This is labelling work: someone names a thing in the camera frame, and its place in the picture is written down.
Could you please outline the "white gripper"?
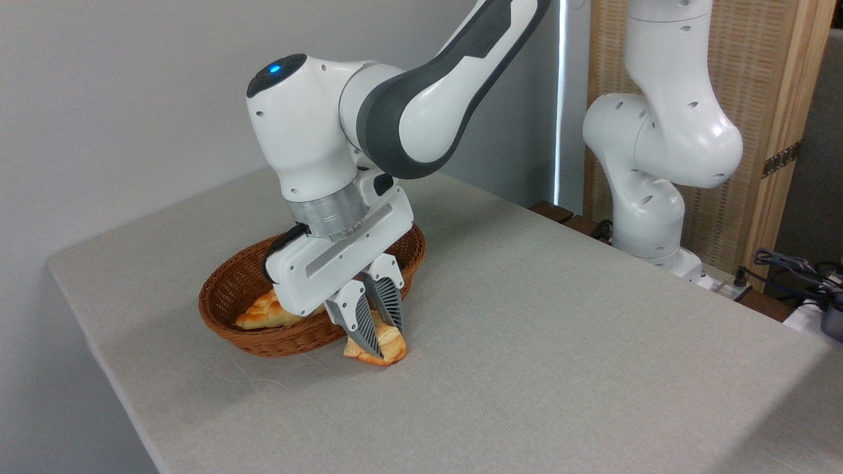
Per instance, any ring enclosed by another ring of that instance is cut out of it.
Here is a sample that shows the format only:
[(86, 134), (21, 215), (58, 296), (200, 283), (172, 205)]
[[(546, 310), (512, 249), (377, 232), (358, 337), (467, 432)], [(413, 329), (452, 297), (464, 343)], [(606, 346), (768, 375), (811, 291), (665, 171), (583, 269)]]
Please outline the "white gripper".
[[(266, 253), (263, 270), (283, 309), (305, 316), (325, 302), (334, 324), (358, 347), (382, 358), (366, 294), (383, 321), (403, 331), (404, 280), (396, 258), (382, 253), (412, 228), (414, 216), (391, 175), (360, 169), (355, 183), (368, 206), (358, 228), (343, 239), (290, 231)], [(363, 283), (352, 280), (358, 273)]]

